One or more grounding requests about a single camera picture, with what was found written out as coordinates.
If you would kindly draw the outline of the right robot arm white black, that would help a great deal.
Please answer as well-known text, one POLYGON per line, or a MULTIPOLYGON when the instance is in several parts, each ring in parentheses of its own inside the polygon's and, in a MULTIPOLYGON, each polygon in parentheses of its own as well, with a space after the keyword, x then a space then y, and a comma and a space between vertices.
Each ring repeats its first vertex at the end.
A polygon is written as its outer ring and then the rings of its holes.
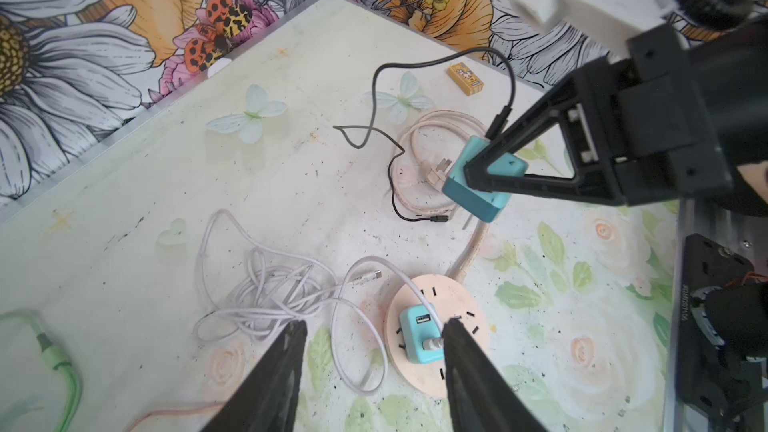
MULTIPOLYGON (((767 159, 767 19, 694 47, 664 24, 628 57, 569 73, 522 116, 504 107, 463 169, 469 187, 600 205, 700 197, 767 207, 740 168, 767 159)), ((683 241, 676 390, 713 431, 760 431, 767 282, 700 234, 683 241)))

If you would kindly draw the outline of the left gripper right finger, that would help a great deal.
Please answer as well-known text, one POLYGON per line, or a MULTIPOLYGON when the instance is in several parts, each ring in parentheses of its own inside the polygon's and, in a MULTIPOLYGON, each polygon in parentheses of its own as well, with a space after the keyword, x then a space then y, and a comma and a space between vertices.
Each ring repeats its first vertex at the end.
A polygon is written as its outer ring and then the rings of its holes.
POLYGON ((543 431, 463 323, 443 327, 446 387, 455 431, 543 431))

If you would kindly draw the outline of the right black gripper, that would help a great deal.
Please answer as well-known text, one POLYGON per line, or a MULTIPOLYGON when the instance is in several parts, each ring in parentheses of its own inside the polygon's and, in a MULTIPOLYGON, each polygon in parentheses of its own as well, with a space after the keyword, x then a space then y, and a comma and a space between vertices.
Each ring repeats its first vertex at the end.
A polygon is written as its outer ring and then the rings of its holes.
POLYGON ((686 48, 662 26, 630 43, 627 59, 569 73, 464 166, 485 192, 618 206, 682 197, 757 204, 742 174, 767 158, 767 20, 759 17, 686 48), (490 171, 553 127, 571 179, 490 171), (585 152, 597 153, 587 163, 585 152))

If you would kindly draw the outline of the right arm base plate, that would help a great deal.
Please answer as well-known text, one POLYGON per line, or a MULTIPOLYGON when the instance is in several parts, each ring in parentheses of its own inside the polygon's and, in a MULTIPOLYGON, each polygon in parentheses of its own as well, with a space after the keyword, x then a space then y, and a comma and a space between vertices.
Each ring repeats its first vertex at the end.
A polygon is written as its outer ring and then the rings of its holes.
POLYGON ((767 276, 706 238, 685 239, 677 377, 681 401, 710 431, 767 429, 767 276))

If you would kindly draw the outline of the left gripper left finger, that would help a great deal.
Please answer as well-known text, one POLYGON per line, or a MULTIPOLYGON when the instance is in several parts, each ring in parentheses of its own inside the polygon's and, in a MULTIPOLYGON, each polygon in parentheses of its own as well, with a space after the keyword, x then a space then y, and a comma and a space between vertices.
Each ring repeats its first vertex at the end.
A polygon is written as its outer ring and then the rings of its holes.
POLYGON ((290 322, 203 432, 294 430, 307 325, 290 322))

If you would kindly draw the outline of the round pink socket hub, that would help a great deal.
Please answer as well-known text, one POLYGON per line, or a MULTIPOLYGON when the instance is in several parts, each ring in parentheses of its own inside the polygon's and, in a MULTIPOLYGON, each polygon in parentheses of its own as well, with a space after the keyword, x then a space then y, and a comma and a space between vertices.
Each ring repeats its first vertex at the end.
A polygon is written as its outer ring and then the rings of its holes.
POLYGON ((384 341, 397 372, 418 391, 445 398, 446 365, 441 338, 441 325, 433 320, 429 302, 438 317, 457 319, 487 349, 491 329, 486 316, 468 290, 443 275, 421 275, 414 285, 402 286, 390 302, 383 321, 384 341))

